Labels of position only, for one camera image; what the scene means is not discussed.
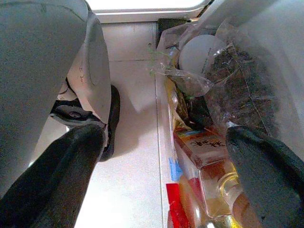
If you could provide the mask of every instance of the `floor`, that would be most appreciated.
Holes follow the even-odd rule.
[[[121,96],[120,122],[114,157],[95,167],[75,227],[166,228],[170,169],[160,153],[159,79],[149,74],[155,23],[105,24],[103,30],[111,81]],[[66,130],[51,122],[35,156]]]

